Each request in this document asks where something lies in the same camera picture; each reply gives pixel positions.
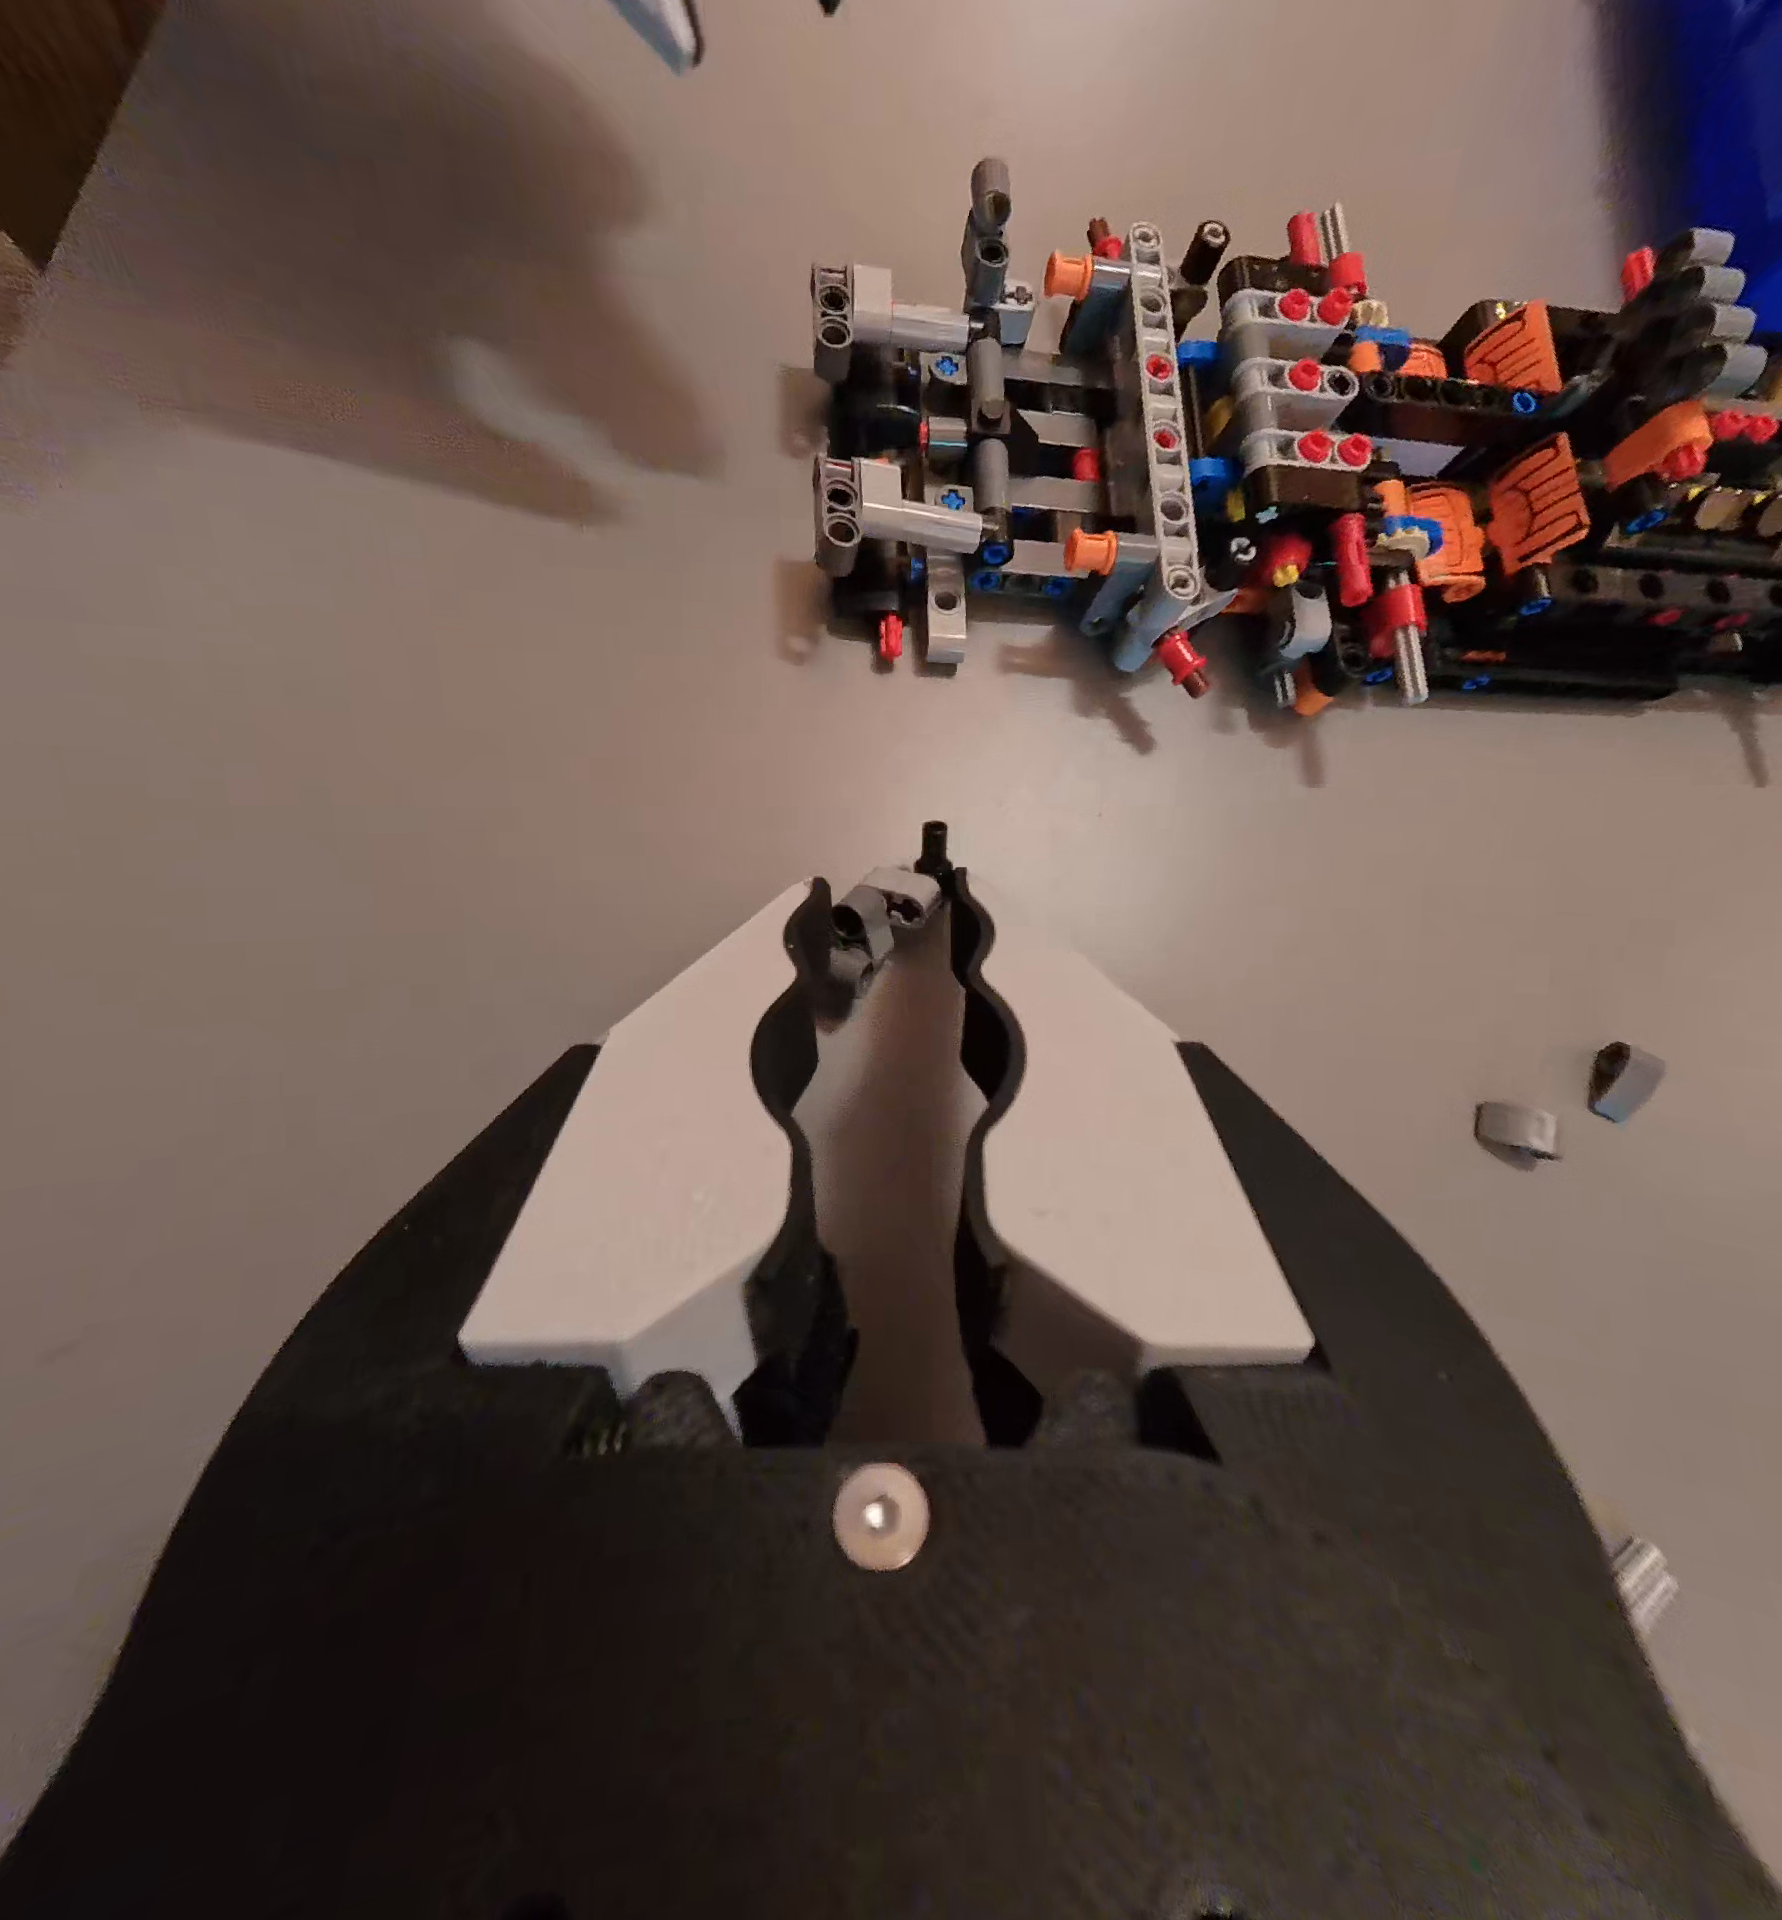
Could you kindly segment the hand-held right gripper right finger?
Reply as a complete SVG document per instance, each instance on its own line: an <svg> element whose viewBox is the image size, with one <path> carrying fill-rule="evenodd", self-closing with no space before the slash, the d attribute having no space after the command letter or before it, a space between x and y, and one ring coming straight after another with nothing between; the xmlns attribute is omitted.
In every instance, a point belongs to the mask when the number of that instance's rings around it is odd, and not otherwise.
<svg viewBox="0 0 1782 1920"><path fill-rule="evenodd" d="M984 1438L1072 1399L1138 1423L1172 1371L1297 1368L1315 1335L1181 1039L986 878L949 881L961 1066L981 1097L953 1246Z"/></svg>

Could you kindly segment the grey lego connector subassembly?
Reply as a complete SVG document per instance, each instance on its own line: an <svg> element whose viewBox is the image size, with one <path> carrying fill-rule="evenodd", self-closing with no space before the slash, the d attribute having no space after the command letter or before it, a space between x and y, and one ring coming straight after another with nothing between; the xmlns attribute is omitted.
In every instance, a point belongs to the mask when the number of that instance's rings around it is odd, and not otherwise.
<svg viewBox="0 0 1782 1920"><path fill-rule="evenodd" d="M848 1022L894 957L955 913L950 853L949 823L926 819L913 860L879 865L831 902L816 989L824 1030Z"/></svg>

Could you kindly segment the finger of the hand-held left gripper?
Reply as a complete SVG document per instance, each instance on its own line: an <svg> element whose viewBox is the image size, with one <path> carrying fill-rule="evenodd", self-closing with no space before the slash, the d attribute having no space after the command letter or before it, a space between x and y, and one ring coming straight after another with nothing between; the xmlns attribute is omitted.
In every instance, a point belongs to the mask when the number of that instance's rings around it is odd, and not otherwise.
<svg viewBox="0 0 1782 1920"><path fill-rule="evenodd" d="M614 6L674 74L698 69L703 38L695 3L618 0Z"/></svg>

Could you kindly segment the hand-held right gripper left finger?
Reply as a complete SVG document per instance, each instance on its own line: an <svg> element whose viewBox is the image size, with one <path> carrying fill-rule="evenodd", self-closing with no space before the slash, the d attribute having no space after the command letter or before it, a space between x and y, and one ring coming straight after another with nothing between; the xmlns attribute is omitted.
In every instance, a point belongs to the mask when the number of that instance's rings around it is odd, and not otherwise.
<svg viewBox="0 0 1782 1920"><path fill-rule="evenodd" d="M816 1069L831 892L787 887L598 1046L459 1346L699 1379L741 1436L816 1444L852 1368L794 1110Z"/></svg>

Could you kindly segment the lego car chassis model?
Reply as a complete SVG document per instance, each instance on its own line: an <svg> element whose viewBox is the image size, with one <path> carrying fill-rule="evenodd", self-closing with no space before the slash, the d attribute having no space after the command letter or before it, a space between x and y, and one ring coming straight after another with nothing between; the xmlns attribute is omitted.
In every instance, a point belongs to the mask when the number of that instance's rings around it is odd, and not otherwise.
<svg viewBox="0 0 1782 1920"><path fill-rule="evenodd" d="M1723 229L1627 252L1610 308L1493 299L1395 325L1345 208L1278 252L1085 229L1015 276L976 163L950 305L809 273L813 563L888 670L998 605L1191 696L1661 703L1782 690L1782 329Z"/></svg>

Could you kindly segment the blue bin with square tag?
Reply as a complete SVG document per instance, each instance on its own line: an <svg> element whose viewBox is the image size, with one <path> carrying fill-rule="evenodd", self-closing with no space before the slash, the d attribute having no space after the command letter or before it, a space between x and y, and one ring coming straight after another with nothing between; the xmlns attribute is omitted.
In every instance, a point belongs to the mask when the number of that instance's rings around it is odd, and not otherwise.
<svg viewBox="0 0 1782 1920"><path fill-rule="evenodd" d="M1782 331L1782 3L1593 4L1619 245L1726 229Z"/></svg>

